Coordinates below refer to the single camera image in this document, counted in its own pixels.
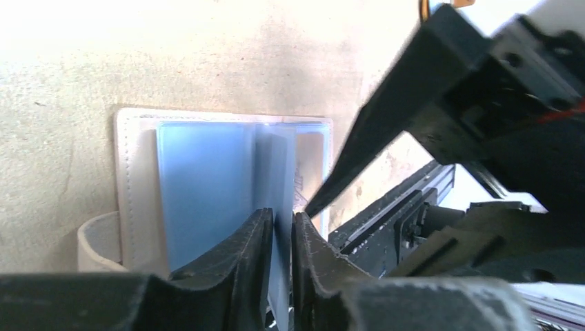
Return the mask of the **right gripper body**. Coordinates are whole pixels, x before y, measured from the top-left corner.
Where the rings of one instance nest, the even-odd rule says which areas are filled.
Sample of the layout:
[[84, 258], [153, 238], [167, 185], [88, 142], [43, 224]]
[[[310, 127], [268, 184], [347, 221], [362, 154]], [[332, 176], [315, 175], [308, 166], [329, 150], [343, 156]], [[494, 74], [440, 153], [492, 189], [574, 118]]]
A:
[[584, 2], [476, 1], [455, 8], [488, 42], [476, 71], [429, 103], [412, 135], [494, 197], [584, 211]]

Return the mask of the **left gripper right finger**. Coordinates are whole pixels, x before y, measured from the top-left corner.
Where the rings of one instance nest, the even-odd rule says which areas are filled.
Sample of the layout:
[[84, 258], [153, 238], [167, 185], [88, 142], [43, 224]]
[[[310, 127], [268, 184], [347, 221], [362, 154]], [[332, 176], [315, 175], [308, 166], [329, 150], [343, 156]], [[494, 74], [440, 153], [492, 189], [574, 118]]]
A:
[[386, 277], [365, 273], [316, 231], [292, 223], [296, 330], [534, 330], [506, 282], [479, 277]]

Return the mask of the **tan card holder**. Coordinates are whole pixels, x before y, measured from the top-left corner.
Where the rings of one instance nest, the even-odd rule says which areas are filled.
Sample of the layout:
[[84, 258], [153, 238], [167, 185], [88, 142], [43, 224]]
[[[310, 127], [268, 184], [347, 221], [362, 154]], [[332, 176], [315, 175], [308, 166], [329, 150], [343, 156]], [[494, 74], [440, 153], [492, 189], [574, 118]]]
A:
[[424, 22], [442, 6], [450, 6], [452, 8], [465, 8], [474, 5], [476, 0], [419, 0], [418, 14], [419, 21]]

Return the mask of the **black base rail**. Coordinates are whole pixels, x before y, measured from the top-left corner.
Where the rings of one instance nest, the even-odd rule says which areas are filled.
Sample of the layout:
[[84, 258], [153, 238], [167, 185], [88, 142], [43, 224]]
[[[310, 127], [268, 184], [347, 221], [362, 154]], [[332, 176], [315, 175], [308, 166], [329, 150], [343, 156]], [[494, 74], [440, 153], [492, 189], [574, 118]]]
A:
[[388, 275], [433, 232], [465, 215], [440, 205], [455, 184], [455, 171], [431, 161], [332, 231], [329, 243], [365, 272]]

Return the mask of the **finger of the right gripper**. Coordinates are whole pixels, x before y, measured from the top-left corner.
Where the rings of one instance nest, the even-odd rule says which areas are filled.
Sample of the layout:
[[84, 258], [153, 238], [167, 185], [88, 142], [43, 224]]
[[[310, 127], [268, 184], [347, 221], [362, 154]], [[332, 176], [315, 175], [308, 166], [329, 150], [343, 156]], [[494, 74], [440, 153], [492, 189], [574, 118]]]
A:
[[456, 9], [438, 7], [359, 110], [306, 214], [314, 217], [329, 206], [429, 103], [476, 71], [487, 52], [487, 40]]

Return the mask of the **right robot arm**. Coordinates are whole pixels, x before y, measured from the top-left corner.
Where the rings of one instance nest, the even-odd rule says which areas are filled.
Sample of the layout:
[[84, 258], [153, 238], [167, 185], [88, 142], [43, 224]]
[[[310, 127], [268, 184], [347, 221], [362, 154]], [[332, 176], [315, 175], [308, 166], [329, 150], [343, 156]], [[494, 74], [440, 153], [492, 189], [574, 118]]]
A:
[[584, 282], [583, 1], [543, 1], [489, 37], [448, 4], [428, 14], [358, 112], [306, 212], [331, 204], [404, 131], [491, 194], [531, 194], [544, 212], [472, 207], [433, 231], [395, 276]]

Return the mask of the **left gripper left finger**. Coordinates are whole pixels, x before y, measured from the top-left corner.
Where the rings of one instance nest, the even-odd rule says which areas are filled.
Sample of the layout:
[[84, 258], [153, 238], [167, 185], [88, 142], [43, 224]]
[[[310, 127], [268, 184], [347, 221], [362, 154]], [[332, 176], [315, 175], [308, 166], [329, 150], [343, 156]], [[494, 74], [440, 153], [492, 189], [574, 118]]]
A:
[[2, 276], [1, 329], [263, 330], [272, 229], [272, 210], [256, 210], [168, 280], [127, 272]]

